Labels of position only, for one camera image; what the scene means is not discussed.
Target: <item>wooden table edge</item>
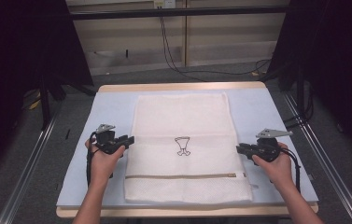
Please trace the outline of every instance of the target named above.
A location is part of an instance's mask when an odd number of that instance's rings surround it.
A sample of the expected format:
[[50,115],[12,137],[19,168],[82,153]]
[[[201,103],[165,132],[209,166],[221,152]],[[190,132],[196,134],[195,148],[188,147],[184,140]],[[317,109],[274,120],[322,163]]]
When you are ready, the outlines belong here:
[[[317,203],[309,203],[315,213]],[[58,217],[72,218],[77,215],[77,208],[61,207],[56,209]],[[102,209],[101,217],[246,217],[246,216],[288,216],[284,204],[247,205],[242,207],[206,207],[206,208],[107,208]]]
[[266,88],[259,81],[249,82],[197,82],[197,83],[158,83],[158,84],[127,84],[104,85],[98,92],[112,91],[198,91],[198,90],[228,90]]

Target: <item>towel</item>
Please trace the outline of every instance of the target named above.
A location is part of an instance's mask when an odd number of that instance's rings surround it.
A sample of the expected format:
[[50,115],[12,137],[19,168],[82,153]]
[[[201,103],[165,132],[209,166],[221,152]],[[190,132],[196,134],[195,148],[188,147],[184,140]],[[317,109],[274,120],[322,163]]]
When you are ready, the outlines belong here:
[[139,96],[132,135],[127,202],[252,200],[225,93]]

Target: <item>wine glass logo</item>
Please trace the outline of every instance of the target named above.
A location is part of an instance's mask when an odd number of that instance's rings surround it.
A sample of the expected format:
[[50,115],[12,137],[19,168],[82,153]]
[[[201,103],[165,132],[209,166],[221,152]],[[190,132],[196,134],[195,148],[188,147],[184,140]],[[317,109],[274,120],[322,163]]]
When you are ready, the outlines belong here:
[[187,145],[188,145],[188,142],[190,141],[190,138],[187,136],[182,136],[182,137],[175,138],[175,141],[179,145],[179,151],[177,152],[178,156],[182,156],[184,154],[186,156],[189,156],[190,152],[187,151]]

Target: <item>towel stripe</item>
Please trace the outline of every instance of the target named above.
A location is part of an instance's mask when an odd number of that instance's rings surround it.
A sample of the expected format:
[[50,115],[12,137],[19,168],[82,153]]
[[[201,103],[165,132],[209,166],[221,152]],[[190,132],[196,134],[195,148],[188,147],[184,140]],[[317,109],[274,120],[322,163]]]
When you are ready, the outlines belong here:
[[214,174],[214,175],[126,175],[125,179],[212,179],[236,177],[235,173],[232,174]]

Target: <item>black panel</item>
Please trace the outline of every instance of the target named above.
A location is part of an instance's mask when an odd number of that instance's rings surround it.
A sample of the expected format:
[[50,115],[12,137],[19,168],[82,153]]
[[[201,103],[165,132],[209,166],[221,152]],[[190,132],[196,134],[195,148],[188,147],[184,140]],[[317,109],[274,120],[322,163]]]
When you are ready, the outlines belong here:
[[[316,1],[311,15],[287,15],[269,72],[293,64],[279,77],[289,89],[298,69],[352,137],[352,1]],[[291,0],[291,5],[301,1]]]
[[0,155],[23,95],[39,87],[41,74],[92,84],[74,24],[37,17],[56,13],[68,13],[64,0],[0,0]]

